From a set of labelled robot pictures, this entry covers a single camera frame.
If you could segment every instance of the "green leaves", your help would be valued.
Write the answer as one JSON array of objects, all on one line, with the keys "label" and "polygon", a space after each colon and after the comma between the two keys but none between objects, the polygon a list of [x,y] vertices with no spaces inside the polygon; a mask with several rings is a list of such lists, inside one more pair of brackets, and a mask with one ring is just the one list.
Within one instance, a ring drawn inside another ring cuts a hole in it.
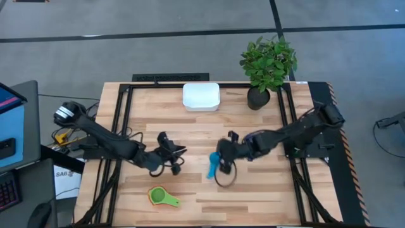
[{"label": "green leaves", "polygon": [[292,64],[292,69],[294,70],[294,71],[297,71],[297,61],[295,61],[293,64]]},{"label": "green leaves", "polygon": [[258,86],[259,84],[260,84],[260,81],[258,81],[258,80],[255,80],[255,81],[251,82],[252,86]]},{"label": "green leaves", "polygon": [[283,63],[281,63],[281,62],[278,61],[278,60],[274,61],[274,64],[276,65],[276,67],[277,67],[278,69],[283,69],[283,68],[284,68]]},{"label": "green leaves", "polygon": [[273,75],[277,76],[277,77],[283,76],[283,74],[285,74],[284,70],[275,70],[275,71],[273,71]]},{"label": "green leaves", "polygon": [[246,75],[247,76],[252,76],[252,75],[254,75],[254,74],[256,74],[256,72],[257,72],[258,70],[255,70],[255,69],[252,69],[252,70],[246,70]]},{"label": "green leaves", "polygon": [[273,64],[273,62],[274,62],[274,59],[268,59],[266,61],[266,67],[271,66],[271,64]]},{"label": "green leaves", "polygon": [[260,92],[266,88],[276,91],[286,75],[291,70],[297,70],[296,52],[284,37],[277,41],[276,36],[271,40],[259,37],[256,42],[249,42],[247,51],[241,55],[243,59],[239,61],[245,74],[250,77],[251,85],[258,86]]},{"label": "green leaves", "polygon": [[260,44],[260,41],[263,39],[263,36],[259,37],[259,39],[256,40],[256,45]]},{"label": "green leaves", "polygon": [[256,48],[256,46],[254,45],[253,42],[249,42],[249,44],[247,45],[247,51],[251,51],[252,49]]},{"label": "green leaves", "polygon": [[266,89],[266,85],[261,84],[261,85],[259,86],[259,91],[260,91],[260,92],[264,92],[265,89]]}]

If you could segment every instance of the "green measuring cup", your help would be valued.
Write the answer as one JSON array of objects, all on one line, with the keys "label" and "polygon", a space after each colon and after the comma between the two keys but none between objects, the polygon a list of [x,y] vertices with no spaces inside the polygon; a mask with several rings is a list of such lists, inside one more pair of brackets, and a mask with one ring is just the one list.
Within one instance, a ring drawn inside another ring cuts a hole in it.
[{"label": "green measuring cup", "polygon": [[167,204],[175,207],[180,206],[180,200],[170,195],[166,189],[161,186],[150,189],[148,195],[153,205]]}]

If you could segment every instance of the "yellow object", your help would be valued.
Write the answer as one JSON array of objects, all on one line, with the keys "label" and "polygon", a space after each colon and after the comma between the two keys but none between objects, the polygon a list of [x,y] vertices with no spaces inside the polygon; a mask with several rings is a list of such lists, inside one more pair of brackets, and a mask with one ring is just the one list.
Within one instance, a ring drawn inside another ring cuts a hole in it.
[{"label": "yellow object", "polygon": [[87,137],[87,136],[80,137],[80,138],[74,139],[74,140],[72,140],[72,141],[68,141],[68,142],[61,143],[61,144],[59,144],[59,146],[65,146],[65,145],[71,144],[72,142],[75,142],[75,141],[84,139],[85,137]]},{"label": "yellow object", "polygon": [[71,131],[71,129],[69,129],[69,130],[66,131],[65,133],[55,135],[56,143],[58,143],[58,144],[64,143],[64,142],[66,141],[66,139],[67,139],[68,134],[69,134],[70,131]]}]

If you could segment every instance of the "computer screen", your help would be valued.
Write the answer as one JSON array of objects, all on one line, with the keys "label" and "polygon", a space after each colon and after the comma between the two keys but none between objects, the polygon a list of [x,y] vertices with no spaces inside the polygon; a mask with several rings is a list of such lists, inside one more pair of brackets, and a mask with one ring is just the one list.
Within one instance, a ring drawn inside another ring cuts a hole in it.
[{"label": "computer screen", "polygon": [[0,84],[0,114],[17,107],[23,102],[23,98],[19,97],[17,93],[9,88],[6,89],[6,86]]}]

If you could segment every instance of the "monitor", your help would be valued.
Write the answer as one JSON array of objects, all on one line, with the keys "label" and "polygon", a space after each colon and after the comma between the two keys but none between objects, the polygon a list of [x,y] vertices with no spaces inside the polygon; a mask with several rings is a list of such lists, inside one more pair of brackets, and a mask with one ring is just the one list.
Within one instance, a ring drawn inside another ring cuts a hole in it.
[{"label": "monitor", "polygon": [[0,114],[22,105],[26,102],[22,95],[0,83]]}]

